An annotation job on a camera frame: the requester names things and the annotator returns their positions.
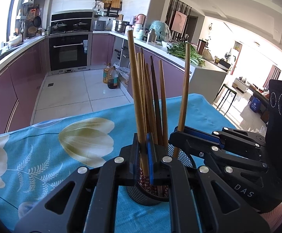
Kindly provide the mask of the wooden chopstick red pattern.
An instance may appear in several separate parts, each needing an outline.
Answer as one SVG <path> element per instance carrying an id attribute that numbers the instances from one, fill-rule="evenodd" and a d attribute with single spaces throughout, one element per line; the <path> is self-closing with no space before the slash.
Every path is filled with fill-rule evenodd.
<path id="1" fill-rule="evenodd" d="M 142 80 L 143 80 L 143 89 L 144 93 L 144 103 L 145 103 L 145 120 L 146 120 L 146 131 L 151 133 L 153 136 L 153 141 L 157 141 L 157 131 L 156 131 L 156 117 L 153 106 L 153 96 L 151 92 L 151 85 L 149 81 L 149 71 L 148 64 L 145 62 L 144 50 L 142 47 L 140 50 L 140 62 L 141 62 L 141 71 L 142 71 Z"/>
<path id="2" fill-rule="evenodd" d="M 165 78 L 164 78 L 162 60 L 159 61 L 159 75 L 160 75 L 160 91 L 161 91 L 161 105 L 162 105 L 162 139 L 163 139 L 163 145 L 167 149 L 168 148 L 168 121 L 167 121 Z"/>
<path id="3" fill-rule="evenodd" d="M 128 49 L 129 49 L 129 61 L 130 61 L 130 75 L 131 75 L 131 84 L 133 87 L 133 98 L 134 98 L 134 112 L 136 117 L 137 124 L 137 136 L 139 142 L 140 150 L 140 162 L 142 167 L 142 172 L 144 176 L 149 176 L 148 169 L 148 158 L 147 158 L 147 149 L 146 149 L 146 135 L 144 132 L 144 123 L 142 119 L 142 105 L 139 92 L 139 82 L 138 82 L 138 73 L 137 73 L 137 54 L 134 46 L 134 37 L 133 31 L 128 30 Z"/>
<path id="4" fill-rule="evenodd" d="M 146 105 L 145 105 L 145 95 L 144 95 L 144 75 L 142 70 L 142 53 L 137 53 L 137 73 L 138 73 L 140 99 L 142 105 L 142 119 L 144 123 L 144 132 L 147 133 Z"/>
<path id="5" fill-rule="evenodd" d="M 187 103 L 188 103 L 188 91 L 189 91 L 189 77 L 190 77 L 190 43 L 186 43 L 184 83 L 183 83 L 182 101 L 180 106 L 177 131 L 184 131 L 184 127 L 185 127 Z"/>
<path id="6" fill-rule="evenodd" d="M 153 141 L 157 144 L 157 130 L 156 130 L 156 118 L 153 105 L 153 96 L 151 91 L 151 84 L 149 79 L 148 64 L 145 64 L 145 97 L 146 97 L 146 116 L 148 120 L 148 132 L 152 133 Z"/>

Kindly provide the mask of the dark wooden chopstick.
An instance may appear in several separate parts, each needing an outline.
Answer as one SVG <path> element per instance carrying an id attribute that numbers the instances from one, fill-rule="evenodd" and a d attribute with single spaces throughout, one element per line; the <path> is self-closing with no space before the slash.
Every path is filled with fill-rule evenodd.
<path id="1" fill-rule="evenodd" d="M 163 145 L 163 137 L 162 137 L 162 119 L 160 116 L 160 107 L 159 107 L 159 97 L 156 83 L 156 75 L 154 68 L 154 59 L 150 56 L 150 69 L 151 69 L 151 81 L 153 88 L 153 97 L 154 97 L 154 108 L 155 108 L 155 118 L 156 118 L 156 130 L 157 130 L 157 144 Z"/>

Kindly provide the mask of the purple kitchen cabinets left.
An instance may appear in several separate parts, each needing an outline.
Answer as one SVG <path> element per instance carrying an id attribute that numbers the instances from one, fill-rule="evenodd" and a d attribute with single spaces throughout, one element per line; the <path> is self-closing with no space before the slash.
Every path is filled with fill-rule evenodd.
<path id="1" fill-rule="evenodd" d="M 47 74 L 46 39 L 38 39 L 0 61 L 0 134 L 32 124 Z"/>

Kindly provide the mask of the purple kitchen cabinets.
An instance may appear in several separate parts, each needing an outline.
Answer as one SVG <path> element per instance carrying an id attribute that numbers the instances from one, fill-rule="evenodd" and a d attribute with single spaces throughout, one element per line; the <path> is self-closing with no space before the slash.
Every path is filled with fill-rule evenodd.
<path id="1" fill-rule="evenodd" d="M 93 41 L 95 41 L 96 37 L 102 36 L 107 36 L 110 39 L 110 54 L 112 55 L 110 63 L 129 68 L 127 36 L 115 32 L 94 31 Z M 160 90 L 159 62 L 162 62 L 166 98 L 181 96 L 185 77 L 185 61 L 169 55 L 157 43 L 146 43 L 145 41 L 134 39 L 134 44 L 135 52 L 138 53 L 140 48 L 143 48 L 146 63 L 154 65 L 157 89 Z"/>
<path id="2" fill-rule="evenodd" d="M 0 61 L 0 134 L 32 124 L 47 74 L 46 39 L 38 39 Z"/>

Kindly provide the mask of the purple kitchen cabinets right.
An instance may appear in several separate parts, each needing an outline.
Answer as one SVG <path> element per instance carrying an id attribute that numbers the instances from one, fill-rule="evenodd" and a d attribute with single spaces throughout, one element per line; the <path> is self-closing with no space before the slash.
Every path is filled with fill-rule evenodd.
<path id="1" fill-rule="evenodd" d="M 102 36 L 107 36 L 110 39 L 110 54 L 112 55 L 110 63 L 129 68 L 127 36 L 115 32 L 94 31 L 93 41 L 95 41 L 96 37 Z M 185 77 L 185 61 L 169 55 L 157 43 L 146 43 L 145 41 L 134 39 L 134 44 L 135 52 L 138 53 L 140 48 L 143 48 L 146 63 L 154 65 L 157 89 L 160 90 L 159 62 L 162 62 L 166 98 L 181 96 Z"/>

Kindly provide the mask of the black mesh utensil holder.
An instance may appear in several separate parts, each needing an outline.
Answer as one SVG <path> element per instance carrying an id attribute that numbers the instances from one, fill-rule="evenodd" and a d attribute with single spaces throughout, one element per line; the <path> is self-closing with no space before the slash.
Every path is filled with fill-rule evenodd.
<path id="1" fill-rule="evenodd" d="M 174 146 L 169 144 L 168 156 L 172 156 L 173 152 Z M 196 168 L 192 156 L 185 154 L 182 150 L 179 151 L 178 160 L 186 167 Z M 141 168 L 138 182 L 134 186 L 127 186 L 126 191 L 134 202 L 143 206 L 154 206 L 169 201 L 168 186 L 151 185 L 149 178 L 144 176 Z"/>

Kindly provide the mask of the black stool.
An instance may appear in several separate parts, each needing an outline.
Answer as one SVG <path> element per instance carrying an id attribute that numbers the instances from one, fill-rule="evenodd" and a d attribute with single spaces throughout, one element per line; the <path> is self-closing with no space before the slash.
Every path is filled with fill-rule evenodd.
<path id="1" fill-rule="evenodd" d="M 219 94 L 222 92 L 223 89 L 226 89 L 225 95 L 222 97 L 221 101 L 217 104 L 216 109 L 218 111 L 220 111 L 222 109 L 222 107 L 224 106 L 224 104 L 226 103 L 226 100 L 229 98 L 230 94 L 232 94 L 233 98 L 232 100 L 230 100 L 229 102 L 229 106 L 228 109 L 224 112 L 224 116 L 228 113 L 228 111 L 230 110 L 236 96 L 237 96 L 237 92 L 232 89 L 231 87 L 229 87 L 227 84 L 223 84 L 220 88 L 220 90 L 218 91 L 216 97 L 219 96 Z"/>

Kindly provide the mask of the blue floral tablecloth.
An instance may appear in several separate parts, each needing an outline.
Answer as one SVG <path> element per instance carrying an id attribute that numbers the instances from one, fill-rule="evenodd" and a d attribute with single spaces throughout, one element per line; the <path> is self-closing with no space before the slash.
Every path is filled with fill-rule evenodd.
<path id="1" fill-rule="evenodd" d="M 186 126 L 212 133 L 235 128 L 202 95 L 190 94 Z M 78 167 L 102 166 L 132 143 L 134 105 L 44 121 L 0 135 L 0 220 L 17 221 Z M 138 205 L 119 187 L 115 232 L 170 232 L 169 205 Z"/>

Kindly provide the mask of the dark sauce bottle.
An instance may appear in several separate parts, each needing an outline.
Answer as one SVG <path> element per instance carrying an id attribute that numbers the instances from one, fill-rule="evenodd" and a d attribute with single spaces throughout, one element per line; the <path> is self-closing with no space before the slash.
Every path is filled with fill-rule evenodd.
<path id="1" fill-rule="evenodd" d="M 118 72 L 115 66 L 109 70 L 107 86 L 109 89 L 116 89 L 118 87 Z"/>

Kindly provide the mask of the mint green appliance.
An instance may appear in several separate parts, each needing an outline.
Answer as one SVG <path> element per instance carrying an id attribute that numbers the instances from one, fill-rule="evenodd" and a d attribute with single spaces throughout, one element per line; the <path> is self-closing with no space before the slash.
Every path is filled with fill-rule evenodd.
<path id="1" fill-rule="evenodd" d="M 165 22 L 162 21 L 153 21 L 149 29 L 154 29 L 156 33 L 156 41 L 161 42 L 169 42 L 170 41 L 170 29 Z"/>

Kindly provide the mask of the pink kettle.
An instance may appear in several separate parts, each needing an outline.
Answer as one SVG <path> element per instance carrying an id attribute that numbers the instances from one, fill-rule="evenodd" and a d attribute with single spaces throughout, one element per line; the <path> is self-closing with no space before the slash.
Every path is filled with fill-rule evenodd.
<path id="1" fill-rule="evenodd" d="M 135 26 L 136 26 L 137 28 L 142 29 L 143 26 L 144 26 L 145 20 L 146 20 L 146 15 L 144 15 L 144 14 L 138 14 L 138 15 L 136 16 L 136 23 L 135 23 Z"/>

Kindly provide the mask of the silver stock pot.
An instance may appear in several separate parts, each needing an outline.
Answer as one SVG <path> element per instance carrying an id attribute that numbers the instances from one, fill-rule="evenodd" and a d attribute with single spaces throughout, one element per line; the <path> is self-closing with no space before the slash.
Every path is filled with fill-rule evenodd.
<path id="1" fill-rule="evenodd" d="M 128 21 L 121 21 L 116 20 L 114 31 L 117 33 L 124 33 L 126 31 L 126 27 L 128 27 L 130 24 Z"/>

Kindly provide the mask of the black built-in oven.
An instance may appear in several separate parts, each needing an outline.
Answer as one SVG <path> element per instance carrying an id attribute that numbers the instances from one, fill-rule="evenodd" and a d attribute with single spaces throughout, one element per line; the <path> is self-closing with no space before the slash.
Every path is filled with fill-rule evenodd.
<path id="1" fill-rule="evenodd" d="M 50 75 L 90 69 L 93 34 L 65 33 L 49 38 Z"/>

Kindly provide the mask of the black range hood stove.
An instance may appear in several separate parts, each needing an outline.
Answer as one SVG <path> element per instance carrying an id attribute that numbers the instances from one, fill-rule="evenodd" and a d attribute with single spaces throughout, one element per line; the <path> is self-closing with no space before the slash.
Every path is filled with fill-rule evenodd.
<path id="1" fill-rule="evenodd" d="M 52 14 L 50 34 L 91 31 L 93 10 L 67 10 Z"/>

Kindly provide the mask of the black wall shelf rack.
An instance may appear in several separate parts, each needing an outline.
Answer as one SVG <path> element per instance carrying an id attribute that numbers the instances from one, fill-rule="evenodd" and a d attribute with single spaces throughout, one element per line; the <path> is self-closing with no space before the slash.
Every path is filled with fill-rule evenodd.
<path id="1" fill-rule="evenodd" d="M 94 17 L 118 18 L 122 9 L 122 0 L 95 0 L 93 3 Z"/>

